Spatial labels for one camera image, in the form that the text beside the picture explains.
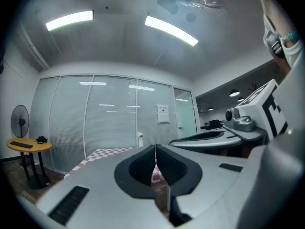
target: door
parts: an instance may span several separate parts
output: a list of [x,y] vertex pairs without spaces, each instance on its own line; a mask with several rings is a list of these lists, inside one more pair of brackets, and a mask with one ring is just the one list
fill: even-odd
[[197,133],[192,95],[188,91],[174,88],[176,114],[178,122],[178,138]]

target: checkered tablecloth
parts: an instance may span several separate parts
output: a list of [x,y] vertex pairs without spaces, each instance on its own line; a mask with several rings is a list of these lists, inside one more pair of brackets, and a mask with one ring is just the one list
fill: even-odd
[[[119,154],[125,151],[128,151],[130,149],[133,149],[135,147],[127,147],[127,148],[107,148],[107,149],[96,149],[92,154],[90,154],[87,158],[85,158],[83,161],[81,161],[76,167],[74,167],[69,173],[67,173],[64,176],[64,179],[67,178],[68,176],[72,175],[75,173],[75,171],[77,171],[78,169],[80,169],[81,167],[83,167],[87,162],[92,162],[96,159],[100,159],[100,158],[105,158],[108,157],[110,155],[115,155],[115,154]],[[156,167],[153,170],[152,173],[152,183],[157,183],[160,181],[163,181],[164,178],[159,170],[159,168]]]

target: round table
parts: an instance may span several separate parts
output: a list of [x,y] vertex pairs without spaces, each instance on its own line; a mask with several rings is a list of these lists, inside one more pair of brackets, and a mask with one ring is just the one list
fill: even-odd
[[[11,144],[11,142],[13,142],[13,141],[18,142],[18,143],[33,145],[33,147],[25,148],[25,147],[16,146],[16,145]],[[28,185],[29,188],[31,188],[31,189],[42,189],[42,188],[45,188],[46,186],[48,186],[50,184],[50,178],[48,178],[46,176],[46,173],[45,173],[44,168],[43,168],[41,152],[49,150],[52,147],[51,143],[38,144],[37,141],[35,139],[32,139],[32,138],[12,138],[12,139],[9,139],[6,142],[6,145],[10,149],[13,149],[15,151],[20,152],[24,172],[25,172],[25,175],[27,177],[27,185]],[[32,166],[32,170],[33,170],[33,174],[34,174],[33,176],[30,176],[29,172],[27,170],[27,166],[25,164],[25,159],[24,159],[24,152],[29,153],[30,164]],[[37,170],[36,170],[36,167],[35,167],[35,164],[34,164],[33,153],[38,153],[42,175],[37,173]]]

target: fan stand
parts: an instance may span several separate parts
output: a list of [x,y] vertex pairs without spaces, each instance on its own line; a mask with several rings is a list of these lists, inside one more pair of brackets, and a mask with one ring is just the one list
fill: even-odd
[[[25,120],[20,118],[19,125],[20,125],[20,137],[21,138],[22,138],[22,127],[24,126],[24,124],[25,124]],[[29,155],[24,156],[24,162],[25,162],[26,166],[28,166],[31,163]],[[19,165],[23,166],[22,159],[20,160]]]

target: ceiling light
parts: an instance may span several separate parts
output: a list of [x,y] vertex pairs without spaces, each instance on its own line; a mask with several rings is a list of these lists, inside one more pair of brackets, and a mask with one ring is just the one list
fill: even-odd
[[80,82],[81,85],[101,85],[106,86],[106,82]]
[[237,91],[236,89],[233,89],[231,92],[230,92],[230,97],[235,97],[239,94],[239,91]]
[[69,14],[53,21],[46,23],[47,29],[52,31],[63,25],[72,24],[80,21],[91,21],[93,20],[93,11],[85,11],[80,13]]
[[185,31],[179,29],[178,27],[175,27],[174,25],[171,25],[165,21],[162,21],[160,19],[147,16],[145,25],[154,27],[156,29],[162,30],[164,32],[167,32],[175,37],[180,38],[181,40],[191,44],[192,46],[196,45],[198,40],[192,37],[190,34],[186,33]]
[[183,101],[183,102],[188,102],[188,100],[184,100],[184,99],[180,99],[180,98],[176,98],[176,100]]
[[145,87],[145,86],[129,85],[129,88],[138,88],[138,89],[141,89],[141,90],[154,91],[154,88]]

